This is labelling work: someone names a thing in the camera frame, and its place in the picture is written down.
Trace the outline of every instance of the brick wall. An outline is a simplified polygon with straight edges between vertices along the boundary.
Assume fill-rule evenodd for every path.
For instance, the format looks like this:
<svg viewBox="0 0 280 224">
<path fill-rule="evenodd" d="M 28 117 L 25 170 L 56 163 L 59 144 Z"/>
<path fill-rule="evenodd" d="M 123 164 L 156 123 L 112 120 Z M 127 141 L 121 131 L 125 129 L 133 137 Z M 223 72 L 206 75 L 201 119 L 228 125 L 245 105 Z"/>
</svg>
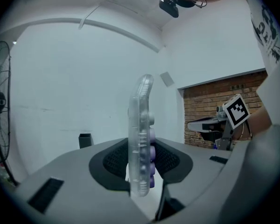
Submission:
<svg viewBox="0 0 280 224">
<path fill-rule="evenodd" d="M 241 94 L 250 113 L 254 113 L 262 106 L 256 90 L 266 77 L 266 71 L 262 71 L 185 89 L 185 143 L 212 148 L 213 144 L 204 141 L 199 133 L 190 131 L 187 123 L 195 119 L 215 116 L 217 106 L 222 105 L 235 94 Z"/>
</svg>

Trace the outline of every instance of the printed graphic on shirt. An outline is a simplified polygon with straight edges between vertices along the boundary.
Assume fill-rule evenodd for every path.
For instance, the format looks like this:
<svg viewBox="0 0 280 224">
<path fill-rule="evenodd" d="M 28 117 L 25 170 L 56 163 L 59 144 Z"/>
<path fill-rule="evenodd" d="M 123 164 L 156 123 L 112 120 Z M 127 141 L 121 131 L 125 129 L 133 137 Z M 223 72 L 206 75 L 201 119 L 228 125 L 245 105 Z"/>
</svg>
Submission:
<svg viewBox="0 0 280 224">
<path fill-rule="evenodd" d="M 268 57 L 273 57 L 275 63 L 277 64 L 280 60 L 280 47 L 277 46 L 278 43 L 278 26 L 275 22 L 274 16 L 266 5 L 262 5 L 262 19 L 258 28 L 256 28 L 257 33 L 262 38 L 263 45 L 266 48 L 266 54 Z"/>
</svg>

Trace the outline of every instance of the human arm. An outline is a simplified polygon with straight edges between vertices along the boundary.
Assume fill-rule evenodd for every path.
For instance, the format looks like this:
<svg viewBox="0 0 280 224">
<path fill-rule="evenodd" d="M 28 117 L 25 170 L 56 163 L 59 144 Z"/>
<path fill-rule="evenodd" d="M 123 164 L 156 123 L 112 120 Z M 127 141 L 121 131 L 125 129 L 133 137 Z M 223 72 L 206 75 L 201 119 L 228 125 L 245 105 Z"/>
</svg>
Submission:
<svg viewBox="0 0 280 224">
<path fill-rule="evenodd" d="M 253 136 L 267 130 L 272 125 L 271 119 L 264 106 L 259 108 L 255 113 L 253 113 L 247 121 Z M 239 139 L 242 134 L 242 131 L 243 131 L 243 126 L 240 125 L 235 129 L 233 138 L 235 140 Z M 244 122 L 244 133 L 241 138 L 247 139 L 249 137 L 250 137 L 250 132 L 246 123 Z"/>
</svg>

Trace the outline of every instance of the clear plastic controller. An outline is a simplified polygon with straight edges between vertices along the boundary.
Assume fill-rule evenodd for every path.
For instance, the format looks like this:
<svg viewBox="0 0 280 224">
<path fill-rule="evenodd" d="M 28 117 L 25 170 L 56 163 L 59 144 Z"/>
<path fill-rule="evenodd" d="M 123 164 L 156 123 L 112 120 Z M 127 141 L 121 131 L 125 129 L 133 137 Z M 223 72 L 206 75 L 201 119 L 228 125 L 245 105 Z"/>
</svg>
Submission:
<svg viewBox="0 0 280 224">
<path fill-rule="evenodd" d="M 149 94 L 154 83 L 152 75 L 143 75 L 129 100 L 128 161 L 131 191 L 146 196 L 150 187 L 150 141 L 155 139 L 154 116 L 149 112 Z"/>
</svg>

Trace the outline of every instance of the camera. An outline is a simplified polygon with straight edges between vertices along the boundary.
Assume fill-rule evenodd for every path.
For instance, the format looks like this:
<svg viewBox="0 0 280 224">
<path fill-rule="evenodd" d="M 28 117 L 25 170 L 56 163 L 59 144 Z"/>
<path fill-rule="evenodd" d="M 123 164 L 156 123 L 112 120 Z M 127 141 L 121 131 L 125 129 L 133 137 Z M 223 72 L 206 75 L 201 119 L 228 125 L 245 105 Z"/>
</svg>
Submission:
<svg viewBox="0 0 280 224">
<path fill-rule="evenodd" d="M 179 15 L 176 4 L 171 0 L 160 0 L 159 7 L 174 18 L 177 18 Z"/>
</svg>

